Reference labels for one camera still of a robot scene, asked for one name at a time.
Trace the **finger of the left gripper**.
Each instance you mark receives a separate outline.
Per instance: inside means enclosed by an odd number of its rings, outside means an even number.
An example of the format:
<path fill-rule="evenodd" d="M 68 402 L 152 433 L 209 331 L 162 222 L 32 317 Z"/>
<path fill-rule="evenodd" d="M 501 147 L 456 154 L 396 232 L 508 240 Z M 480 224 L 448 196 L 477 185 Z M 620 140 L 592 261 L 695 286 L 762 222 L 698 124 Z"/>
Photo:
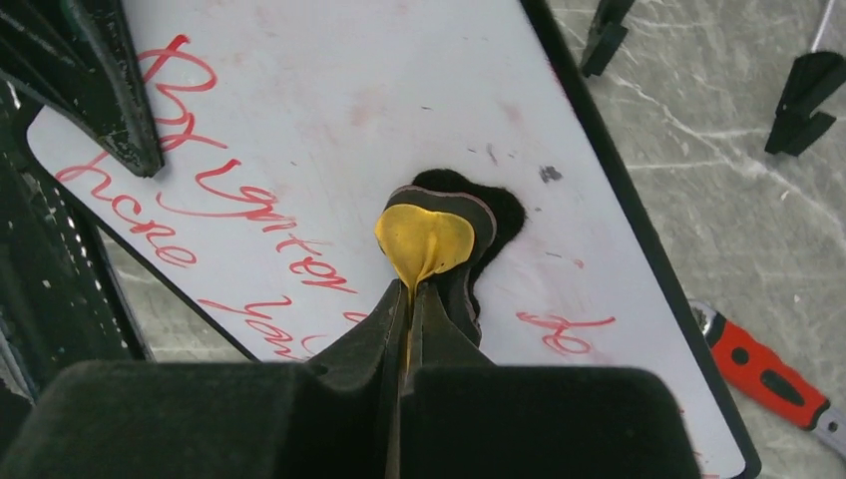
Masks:
<path fill-rule="evenodd" d="M 1 4 L 1 77 L 58 112 L 140 178 L 165 165 L 123 5 Z"/>

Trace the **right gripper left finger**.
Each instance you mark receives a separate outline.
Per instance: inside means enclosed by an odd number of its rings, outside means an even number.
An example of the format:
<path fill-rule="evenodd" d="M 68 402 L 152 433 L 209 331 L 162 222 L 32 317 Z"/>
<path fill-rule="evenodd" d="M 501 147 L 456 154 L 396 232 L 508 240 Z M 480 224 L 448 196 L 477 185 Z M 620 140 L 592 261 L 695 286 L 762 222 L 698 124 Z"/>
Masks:
<path fill-rule="evenodd" d="M 89 361 L 50 386 L 5 478 L 393 478 L 404 288 L 305 362 Z"/>

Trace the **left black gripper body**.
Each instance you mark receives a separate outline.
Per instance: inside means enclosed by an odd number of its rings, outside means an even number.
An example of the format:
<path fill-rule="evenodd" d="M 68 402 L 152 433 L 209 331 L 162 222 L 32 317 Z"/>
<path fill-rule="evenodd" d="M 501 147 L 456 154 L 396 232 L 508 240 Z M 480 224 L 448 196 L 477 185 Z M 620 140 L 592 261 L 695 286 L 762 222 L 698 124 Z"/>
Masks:
<path fill-rule="evenodd" d="M 31 113 L 1 85 L 1 362 L 35 400 L 86 360 L 150 360 L 100 233 L 15 140 Z"/>

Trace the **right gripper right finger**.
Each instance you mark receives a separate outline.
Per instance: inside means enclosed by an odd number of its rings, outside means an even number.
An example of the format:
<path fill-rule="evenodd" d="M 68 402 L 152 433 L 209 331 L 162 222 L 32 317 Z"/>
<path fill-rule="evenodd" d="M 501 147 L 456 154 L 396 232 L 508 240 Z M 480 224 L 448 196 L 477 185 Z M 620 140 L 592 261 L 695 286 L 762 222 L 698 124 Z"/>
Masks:
<path fill-rule="evenodd" d="M 696 478 L 678 405 L 628 367 L 498 366 L 447 317 L 413 306 L 400 402 L 403 478 Z"/>

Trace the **yellow black eraser cloth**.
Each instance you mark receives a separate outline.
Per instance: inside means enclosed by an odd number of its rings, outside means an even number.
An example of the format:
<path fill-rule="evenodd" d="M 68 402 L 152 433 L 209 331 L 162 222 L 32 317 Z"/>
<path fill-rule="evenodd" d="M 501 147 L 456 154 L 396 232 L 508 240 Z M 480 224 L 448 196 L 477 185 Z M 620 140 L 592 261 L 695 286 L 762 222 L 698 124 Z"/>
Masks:
<path fill-rule="evenodd" d="M 434 284 L 447 317 L 478 346 L 475 283 L 526 217 L 522 203 L 503 187 L 474 183 L 453 170 L 428 170 L 390 195 L 374 234 L 409 294 Z"/>

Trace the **small black-framed whiteboard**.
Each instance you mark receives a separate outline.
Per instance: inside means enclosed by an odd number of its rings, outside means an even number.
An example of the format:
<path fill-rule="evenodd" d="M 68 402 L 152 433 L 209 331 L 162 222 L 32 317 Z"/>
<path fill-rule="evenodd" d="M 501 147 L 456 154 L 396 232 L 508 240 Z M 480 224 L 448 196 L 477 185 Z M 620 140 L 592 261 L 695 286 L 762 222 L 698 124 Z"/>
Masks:
<path fill-rule="evenodd" d="M 708 478 L 761 462 L 542 1 L 129 1 L 166 164 L 134 176 L 51 110 L 25 138 L 115 240 L 238 349 L 302 360 L 394 277 L 374 224 L 418 174 L 527 214 L 481 275 L 502 364 L 633 366 Z"/>

